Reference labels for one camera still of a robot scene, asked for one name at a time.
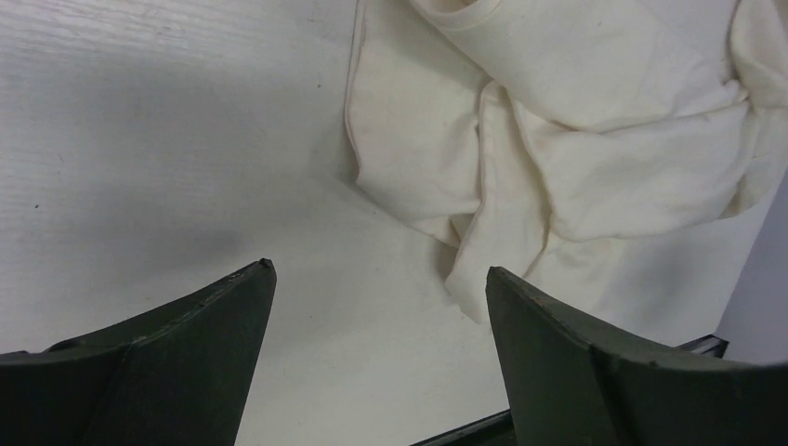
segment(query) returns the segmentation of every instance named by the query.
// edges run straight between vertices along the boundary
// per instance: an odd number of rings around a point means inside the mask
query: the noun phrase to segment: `cream fabric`
[[[742,0],[729,26],[727,2],[693,39],[651,3],[360,1],[358,182],[459,247],[446,285],[473,319],[502,265],[647,337],[714,329],[752,243],[734,239],[759,227],[746,211],[788,163],[786,5]],[[709,268],[651,276],[676,241]]]

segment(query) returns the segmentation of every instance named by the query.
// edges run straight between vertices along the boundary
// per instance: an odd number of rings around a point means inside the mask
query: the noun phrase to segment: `crumpled cloth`
[[[358,184],[458,248],[472,319],[499,265],[654,340],[716,328],[788,165],[788,3],[705,4],[359,2]]]

